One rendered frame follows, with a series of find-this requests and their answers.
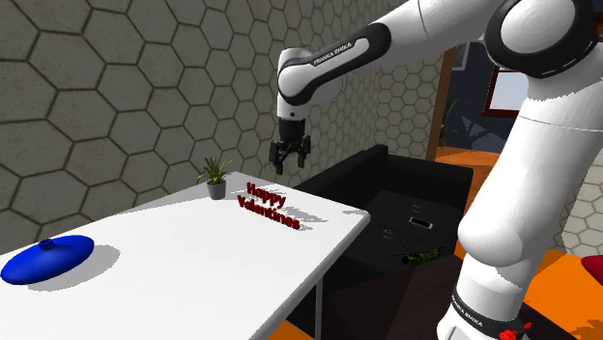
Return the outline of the tall green houseplant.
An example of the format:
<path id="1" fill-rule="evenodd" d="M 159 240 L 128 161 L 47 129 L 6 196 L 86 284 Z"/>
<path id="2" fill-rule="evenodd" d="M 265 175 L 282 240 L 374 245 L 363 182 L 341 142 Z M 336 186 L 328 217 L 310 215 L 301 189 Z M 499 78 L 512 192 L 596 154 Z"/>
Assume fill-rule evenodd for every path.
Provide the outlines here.
<path id="1" fill-rule="evenodd" d="M 469 122 L 466 111 L 471 106 L 469 100 L 453 99 L 445 103 L 439 132 L 439 146 L 458 147 L 469 138 Z"/>

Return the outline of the black sofa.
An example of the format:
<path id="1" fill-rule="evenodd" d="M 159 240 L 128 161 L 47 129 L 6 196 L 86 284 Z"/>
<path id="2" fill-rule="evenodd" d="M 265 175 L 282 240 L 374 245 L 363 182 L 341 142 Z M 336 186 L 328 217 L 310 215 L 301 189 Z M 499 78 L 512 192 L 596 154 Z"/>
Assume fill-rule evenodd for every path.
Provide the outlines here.
<path id="1" fill-rule="evenodd" d="M 370 221 L 287 320 L 321 340 L 386 340 L 413 273 L 399 253 L 455 255 L 473 179 L 468 167 L 394 156 L 376 145 L 298 184 L 300 191 L 360 208 Z"/>

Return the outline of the small potted green plant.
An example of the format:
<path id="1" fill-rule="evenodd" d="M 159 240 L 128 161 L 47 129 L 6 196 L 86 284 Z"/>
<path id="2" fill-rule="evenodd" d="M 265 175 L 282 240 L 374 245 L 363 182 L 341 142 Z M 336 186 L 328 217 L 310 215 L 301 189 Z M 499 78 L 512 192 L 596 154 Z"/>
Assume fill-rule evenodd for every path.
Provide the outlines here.
<path id="1" fill-rule="evenodd" d="M 225 177 L 228 175 L 226 167 L 231 163 L 231 160 L 218 162 L 215 156 L 204 156 L 205 164 L 201 166 L 201 173 L 197 180 L 204 179 L 213 200 L 223 199 L 226 195 Z"/>

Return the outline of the red cushion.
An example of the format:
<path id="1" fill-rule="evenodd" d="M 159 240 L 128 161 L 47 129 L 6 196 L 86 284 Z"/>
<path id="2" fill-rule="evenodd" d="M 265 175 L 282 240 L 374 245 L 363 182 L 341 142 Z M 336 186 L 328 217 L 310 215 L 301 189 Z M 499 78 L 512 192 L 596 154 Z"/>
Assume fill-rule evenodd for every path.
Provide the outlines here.
<path id="1" fill-rule="evenodd" d="M 603 286 L 603 255 L 591 255 L 581 259 L 583 268 Z"/>

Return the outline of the blue round lid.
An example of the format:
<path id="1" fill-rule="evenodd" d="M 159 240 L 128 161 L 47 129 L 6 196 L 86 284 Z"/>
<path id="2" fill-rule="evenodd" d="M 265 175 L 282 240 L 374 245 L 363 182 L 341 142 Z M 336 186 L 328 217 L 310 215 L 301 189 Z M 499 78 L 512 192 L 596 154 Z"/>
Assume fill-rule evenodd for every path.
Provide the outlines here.
<path id="1" fill-rule="evenodd" d="M 94 241 L 72 235 L 44 239 L 22 250 L 0 271 L 3 281 L 12 285 L 43 282 L 78 267 L 93 253 Z"/>

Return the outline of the red lettering sign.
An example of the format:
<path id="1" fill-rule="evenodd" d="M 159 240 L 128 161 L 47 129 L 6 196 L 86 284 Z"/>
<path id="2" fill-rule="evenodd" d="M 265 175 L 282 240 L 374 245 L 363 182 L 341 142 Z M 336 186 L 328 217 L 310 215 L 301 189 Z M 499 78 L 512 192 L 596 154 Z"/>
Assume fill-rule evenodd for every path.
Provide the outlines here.
<path id="1" fill-rule="evenodd" d="M 246 195 L 242 193 L 237 195 L 237 201 L 241 208 L 262 215 L 291 229 L 299 230 L 301 228 L 298 219 L 286 215 L 282 211 L 286 203 L 286 197 L 283 194 L 268 191 L 251 182 L 246 184 L 245 192 Z"/>

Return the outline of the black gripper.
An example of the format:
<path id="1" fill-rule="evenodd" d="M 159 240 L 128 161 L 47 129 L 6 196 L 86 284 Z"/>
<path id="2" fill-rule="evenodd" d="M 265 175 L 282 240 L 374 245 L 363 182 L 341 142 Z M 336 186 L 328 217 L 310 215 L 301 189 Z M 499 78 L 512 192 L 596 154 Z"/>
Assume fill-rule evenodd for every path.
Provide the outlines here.
<path id="1" fill-rule="evenodd" d="M 272 141 L 269 161 L 277 175 L 283 174 L 285 152 L 298 154 L 298 166 L 304 167 L 305 159 L 311 152 L 311 137 L 305 135 L 305 120 L 279 119 L 279 141 Z"/>

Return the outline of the green grasshopper toy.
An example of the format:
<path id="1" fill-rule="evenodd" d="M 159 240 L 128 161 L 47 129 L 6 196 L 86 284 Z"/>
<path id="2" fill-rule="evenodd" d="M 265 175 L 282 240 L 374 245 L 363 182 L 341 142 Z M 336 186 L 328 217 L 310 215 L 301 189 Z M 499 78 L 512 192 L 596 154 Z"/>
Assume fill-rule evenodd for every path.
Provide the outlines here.
<path id="1" fill-rule="evenodd" d="M 400 245 L 406 250 L 406 253 L 399 253 L 400 261 L 409 266 L 418 266 L 424 263 L 434 261 L 442 256 L 443 248 L 428 242 L 429 249 L 426 251 L 411 252 L 403 241 Z"/>

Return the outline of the white table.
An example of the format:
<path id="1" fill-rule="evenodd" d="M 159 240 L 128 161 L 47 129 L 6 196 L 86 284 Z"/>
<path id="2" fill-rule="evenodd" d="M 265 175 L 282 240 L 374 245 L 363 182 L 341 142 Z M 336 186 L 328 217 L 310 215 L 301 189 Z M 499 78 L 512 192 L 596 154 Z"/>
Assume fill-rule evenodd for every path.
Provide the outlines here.
<path id="1" fill-rule="evenodd" d="M 240 205 L 280 194 L 290 228 Z M 199 184 L 79 228 L 79 267 L 0 281 L 0 340 L 269 340 L 368 224 L 368 212 L 234 172 L 223 199 Z"/>

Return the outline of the dark robot stand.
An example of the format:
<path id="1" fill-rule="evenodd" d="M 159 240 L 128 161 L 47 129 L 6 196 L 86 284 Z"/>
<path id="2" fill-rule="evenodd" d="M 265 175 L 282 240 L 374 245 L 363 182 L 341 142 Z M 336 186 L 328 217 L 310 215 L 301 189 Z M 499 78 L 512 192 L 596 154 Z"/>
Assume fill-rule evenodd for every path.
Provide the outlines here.
<path id="1" fill-rule="evenodd" d="M 438 340 L 436 327 L 449 307 L 462 260 L 447 255 L 413 267 L 413 273 L 389 327 L 386 340 Z M 520 319 L 531 323 L 530 340 L 577 340 L 523 303 Z"/>

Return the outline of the red framed window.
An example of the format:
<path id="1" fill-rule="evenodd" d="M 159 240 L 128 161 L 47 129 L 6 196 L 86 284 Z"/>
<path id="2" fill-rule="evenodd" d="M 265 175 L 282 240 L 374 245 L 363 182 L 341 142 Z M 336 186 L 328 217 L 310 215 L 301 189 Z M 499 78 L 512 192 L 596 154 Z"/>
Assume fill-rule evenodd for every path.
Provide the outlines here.
<path id="1" fill-rule="evenodd" d="M 528 78 L 518 72 L 494 68 L 482 116 L 516 118 L 528 93 Z"/>

